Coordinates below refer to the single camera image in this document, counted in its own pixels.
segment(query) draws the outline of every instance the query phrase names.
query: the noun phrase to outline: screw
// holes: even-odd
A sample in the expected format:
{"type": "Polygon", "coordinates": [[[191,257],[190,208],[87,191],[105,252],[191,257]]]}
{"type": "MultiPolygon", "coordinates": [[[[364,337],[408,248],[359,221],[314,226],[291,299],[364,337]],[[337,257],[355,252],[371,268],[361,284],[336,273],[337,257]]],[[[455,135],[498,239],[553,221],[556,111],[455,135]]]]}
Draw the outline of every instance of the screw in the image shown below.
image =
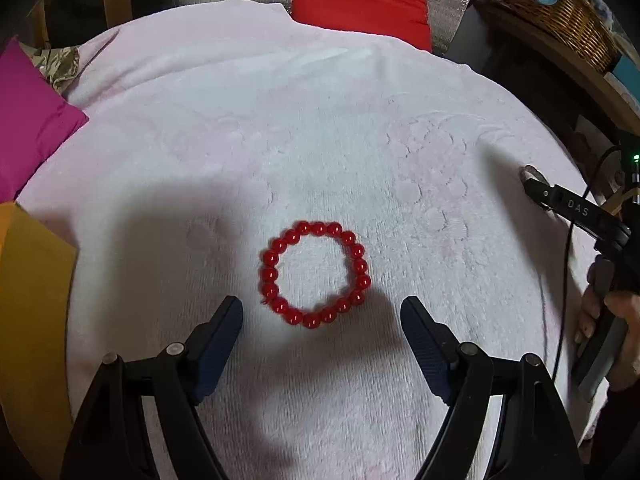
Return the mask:
{"type": "Polygon", "coordinates": [[[478,353],[478,347],[473,343],[465,342],[460,345],[460,351],[464,355],[476,355],[478,353]]]}
{"type": "Polygon", "coordinates": [[[183,350],[184,350],[184,345],[182,343],[171,343],[166,348],[166,352],[169,355],[180,355],[183,350]]]}
{"type": "Polygon", "coordinates": [[[531,366],[538,366],[539,364],[542,364],[542,360],[535,354],[526,354],[524,356],[524,360],[531,366]]]}
{"type": "Polygon", "coordinates": [[[114,362],[118,360],[118,354],[116,352],[109,352],[102,356],[102,364],[103,365],[112,365],[114,362]]]}

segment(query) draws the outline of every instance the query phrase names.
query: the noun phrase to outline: blue gripper pad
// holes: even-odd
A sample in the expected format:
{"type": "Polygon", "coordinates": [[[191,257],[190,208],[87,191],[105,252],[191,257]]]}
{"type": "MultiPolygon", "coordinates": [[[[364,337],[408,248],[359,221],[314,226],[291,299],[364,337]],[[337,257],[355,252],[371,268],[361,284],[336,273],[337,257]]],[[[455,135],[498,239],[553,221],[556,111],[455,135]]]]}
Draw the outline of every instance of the blue gripper pad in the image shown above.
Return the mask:
{"type": "Polygon", "coordinates": [[[458,394],[452,372],[460,344],[449,327],[436,323],[420,300],[409,296],[400,307],[400,325],[431,392],[452,406],[458,394]]]}
{"type": "Polygon", "coordinates": [[[190,394],[197,406],[210,396],[218,385],[222,370],[242,328],[242,303],[227,296],[209,322],[198,325],[185,346],[190,382],[190,394]]]}

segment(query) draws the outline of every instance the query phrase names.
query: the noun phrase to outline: magenta pillow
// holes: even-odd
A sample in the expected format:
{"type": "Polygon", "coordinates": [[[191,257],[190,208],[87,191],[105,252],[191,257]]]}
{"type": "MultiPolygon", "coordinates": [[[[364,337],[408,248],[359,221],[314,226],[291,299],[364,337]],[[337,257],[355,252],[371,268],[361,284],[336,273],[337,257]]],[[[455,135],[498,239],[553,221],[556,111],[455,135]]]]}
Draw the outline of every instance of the magenta pillow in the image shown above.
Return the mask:
{"type": "Polygon", "coordinates": [[[0,54],[0,203],[13,200],[39,165],[88,120],[11,40],[0,54]]]}

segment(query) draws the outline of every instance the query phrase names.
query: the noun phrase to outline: black cable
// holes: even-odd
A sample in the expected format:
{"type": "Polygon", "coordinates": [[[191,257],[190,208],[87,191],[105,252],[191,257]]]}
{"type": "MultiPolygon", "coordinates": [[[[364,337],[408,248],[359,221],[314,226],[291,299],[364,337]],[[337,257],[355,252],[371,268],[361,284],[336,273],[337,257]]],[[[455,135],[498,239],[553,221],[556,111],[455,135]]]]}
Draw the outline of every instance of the black cable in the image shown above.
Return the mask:
{"type": "MultiPolygon", "coordinates": [[[[593,170],[593,174],[591,175],[591,179],[587,183],[587,188],[584,190],[582,194],[582,198],[587,198],[587,195],[591,191],[591,187],[593,187],[593,183],[596,181],[596,177],[598,176],[598,172],[600,171],[600,167],[602,163],[607,159],[611,153],[620,151],[619,146],[611,146],[606,152],[602,154],[599,158],[598,163],[596,164],[595,169],[593,170]]],[[[574,223],[571,222],[569,224],[569,230],[566,233],[566,244],[564,245],[564,276],[562,279],[562,317],[560,319],[560,337],[558,338],[558,349],[556,350],[556,362],[554,364],[554,372],[551,375],[552,381],[556,382],[556,375],[558,374],[558,366],[560,364],[560,355],[562,353],[562,342],[564,341],[564,324],[566,323],[566,295],[568,289],[569,282],[569,249],[571,248],[571,235],[574,232],[574,223]]]]}

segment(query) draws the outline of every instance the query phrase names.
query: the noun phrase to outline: white fabric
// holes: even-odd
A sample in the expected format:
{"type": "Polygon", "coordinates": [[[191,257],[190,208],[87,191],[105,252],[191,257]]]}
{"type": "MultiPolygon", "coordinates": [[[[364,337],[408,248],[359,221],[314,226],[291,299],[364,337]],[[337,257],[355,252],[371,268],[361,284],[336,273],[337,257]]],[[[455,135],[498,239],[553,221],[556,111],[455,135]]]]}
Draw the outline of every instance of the white fabric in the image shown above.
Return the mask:
{"type": "MultiPolygon", "coordinates": [[[[552,368],[566,226],[524,195],[518,167],[584,183],[552,134],[468,67],[228,0],[120,27],[69,101],[90,121],[19,201],[79,247],[74,412],[103,354],[155,355],[227,294],[242,300],[244,328],[198,412],[231,479],[414,477],[446,407],[402,335],[408,295],[460,340],[504,358],[535,352],[552,368]],[[258,294],[260,251],[298,219],[352,229],[373,280],[363,306],[314,332],[258,294]]],[[[574,239],[569,340],[593,259],[592,241],[574,239]]],[[[313,307],[344,286],[344,261],[330,239],[304,238],[278,284],[313,307]]],[[[558,389],[579,434],[572,351],[558,389]]],[[[158,467],[172,478],[152,411],[158,467]]],[[[470,478],[482,478],[498,411],[492,402],[470,478]]]]}

